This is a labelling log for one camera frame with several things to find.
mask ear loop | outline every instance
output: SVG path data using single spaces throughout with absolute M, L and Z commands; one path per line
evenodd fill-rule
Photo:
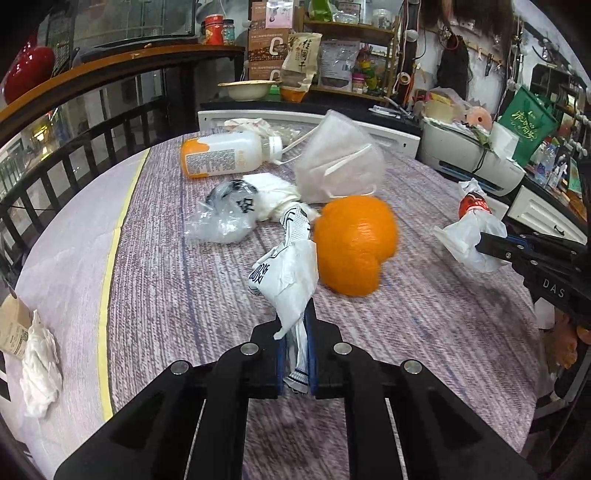
M 289 150 L 291 150 L 292 148 L 294 148 L 296 145 L 301 144 L 306 138 L 309 138 L 312 133 L 314 133 L 314 131 L 318 128 L 318 125 L 316 125 L 312 130 L 310 130 L 308 133 L 302 135 L 300 138 L 298 138 L 297 140 L 293 141 L 292 143 L 290 143 L 289 145 L 287 145 L 283 150 L 281 150 L 281 156 L 283 156 L 283 154 L 289 152 Z M 275 165 L 283 165 L 285 163 L 289 163 L 290 161 L 294 161 L 296 158 L 300 158 L 300 155 L 297 155 L 293 158 L 290 158 L 289 160 L 285 160 L 285 161 L 280 161 L 280 160 L 274 160 L 273 163 Z
M 351 160 L 356 159 L 358 156 L 360 156 L 363 152 L 371 149 L 372 146 L 370 144 L 365 145 L 361 150 L 352 153 L 351 155 L 347 155 L 346 157 L 343 157 L 340 161 L 338 161 L 337 163 L 335 163 L 334 165 L 332 165 L 331 167 L 327 168 L 324 171 L 324 177 L 326 178 L 328 175 L 330 175 L 331 173 L 334 173 L 335 171 L 337 171 L 339 168 L 341 168 L 343 165 L 346 165 L 347 163 L 349 163 Z M 373 195 L 375 192 L 378 191 L 378 186 L 377 185 L 373 185 L 373 190 L 371 192 L 368 193 L 361 193 L 359 195 L 361 196 L 367 196 L 367 195 Z M 332 195 L 332 193 L 330 192 L 330 190 L 324 189 L 324 192 L 332 199 L 342 199 L 345 198 L 348 195 Z

face mask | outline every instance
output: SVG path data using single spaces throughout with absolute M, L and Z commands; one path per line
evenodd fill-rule
M 302 200 L 328 203 L 376 193 L 385 175 L 384 153 L 362 127 L 331 110 L 313 130 L 293 169 Z

red jar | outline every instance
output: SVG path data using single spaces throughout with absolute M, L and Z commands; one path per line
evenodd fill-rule
M 205 17 L 205 43 L 207 45 L 223 45 L 223 15 L 215 14 Z

bowl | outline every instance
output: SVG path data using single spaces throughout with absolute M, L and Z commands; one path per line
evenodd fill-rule
M 226 87 L 228 95 L 237 102 L 260 100 L 269 94 L 272 85 L 278 82 L 274 80 L 248 80 L 245 82 L 218 83 L 218 87 Z

bottle label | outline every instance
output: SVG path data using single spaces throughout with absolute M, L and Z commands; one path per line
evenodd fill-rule
M 29 338 L 29 331 L 20 323 L 7 319 L 0 321 L 0 350 L 11 353 L 17 358 L 23 357 Z
M 459 218 L 462 218 L 471 210 L 484 210 L 485 212 L 491 213 L 491 209 L 488 208 L 485 198 L 478 192 L 470 192 L 462 199 L 460 202 L 460 211 L 458 212 Z
M 236 170 L 236 151 L 217 150 L 188 153 L 185 156 L 189 176 L 209 176 L 223 171 Z

